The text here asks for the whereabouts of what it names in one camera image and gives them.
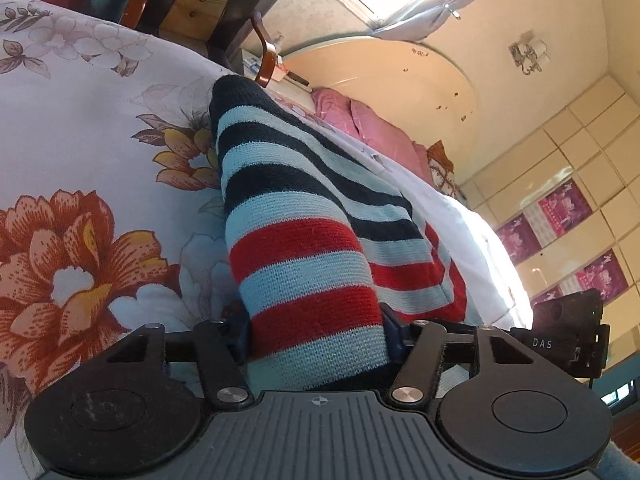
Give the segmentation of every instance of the crosshair symbol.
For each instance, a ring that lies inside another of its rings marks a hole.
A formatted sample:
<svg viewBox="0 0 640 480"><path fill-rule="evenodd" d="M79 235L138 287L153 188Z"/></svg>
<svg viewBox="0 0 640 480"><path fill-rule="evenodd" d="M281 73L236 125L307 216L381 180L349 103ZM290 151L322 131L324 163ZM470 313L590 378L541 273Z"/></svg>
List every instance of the crosshair symbol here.
<svg viewBox="0 0 640 480"><path fill-rule="evenodd" d="M322 395L320 395L320 396L314 397L309 402L312 402L316 406L324 406L325 404L327 404L327 403L329 403L331 401L329 399L327 399L326 397L323 397Z"/></svg>

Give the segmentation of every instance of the wooden armrest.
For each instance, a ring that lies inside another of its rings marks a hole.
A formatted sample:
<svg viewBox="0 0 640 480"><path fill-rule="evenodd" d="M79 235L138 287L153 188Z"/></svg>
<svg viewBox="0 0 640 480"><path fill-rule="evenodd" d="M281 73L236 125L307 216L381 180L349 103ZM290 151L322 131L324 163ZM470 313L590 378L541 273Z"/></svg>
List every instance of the wooden armrest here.
<svg viewBox="0 0 640 480"><path fill-rule="evenodd" d="M255 81L262 88L267 88L271 77L273 76L273 70L276 68L276 62L278 60L278 54L276 52L276 46L273 44L267 29L264 28L262 23L262 15L257 10L251 16L251 24L254 26L255 33L260 38L262 43L262 63L260 64L260 70L255 77Z"/></svg>
<svg viewBox="0 0 640 480"><path fill-rule="evenodd" d="M145 11L148 1L149 0L129 0L120 17L120 25L135 29L140 22L140 18L142 18L142 13Z"/></svg>

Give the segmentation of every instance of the ribbed gray plate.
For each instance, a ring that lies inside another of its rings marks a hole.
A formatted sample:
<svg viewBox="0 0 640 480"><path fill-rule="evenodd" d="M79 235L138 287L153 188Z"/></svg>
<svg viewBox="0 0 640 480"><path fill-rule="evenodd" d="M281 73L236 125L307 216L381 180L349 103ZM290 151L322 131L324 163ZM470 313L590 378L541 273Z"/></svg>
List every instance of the ribbed gray plate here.
<svg viewBox="0 0 640 480"><path fill-rule="evenodd" d="M62 480L48 472L43 480ZM267 392L221 413L191 449L145 480L495 480L445 448L415 413L372 392ZM575 480L596 480L583 473Z"/></svg>

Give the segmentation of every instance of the wall sconce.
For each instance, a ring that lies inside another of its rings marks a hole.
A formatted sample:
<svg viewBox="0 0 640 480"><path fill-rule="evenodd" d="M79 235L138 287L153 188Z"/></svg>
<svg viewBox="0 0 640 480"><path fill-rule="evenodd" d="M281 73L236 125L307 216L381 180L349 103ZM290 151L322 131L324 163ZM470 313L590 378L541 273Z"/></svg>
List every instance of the wall sconce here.
<svg viewBox="0 0 640 480"><path fill-rule="evenodd" d="M528 43L516 42L509 47L513 62L520 67L524 75L542 72L542 67L548 64L551 59L546 53L546 44L538 38L534 38Z"/></svg>

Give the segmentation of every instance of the knitted fabric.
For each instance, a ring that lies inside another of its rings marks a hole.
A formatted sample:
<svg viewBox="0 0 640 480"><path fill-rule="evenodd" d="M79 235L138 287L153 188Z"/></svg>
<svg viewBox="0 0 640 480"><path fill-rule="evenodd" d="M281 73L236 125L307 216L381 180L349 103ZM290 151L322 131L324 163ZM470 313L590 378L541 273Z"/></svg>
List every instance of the knitted fabric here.
<svg viewBox="0 0 640 480"><path fill-rule="evenodd" d="M385 365L379 301L405 320L465 319L462 277L397 189L246 78L215 83L210 116L254 391Z"/></svg>

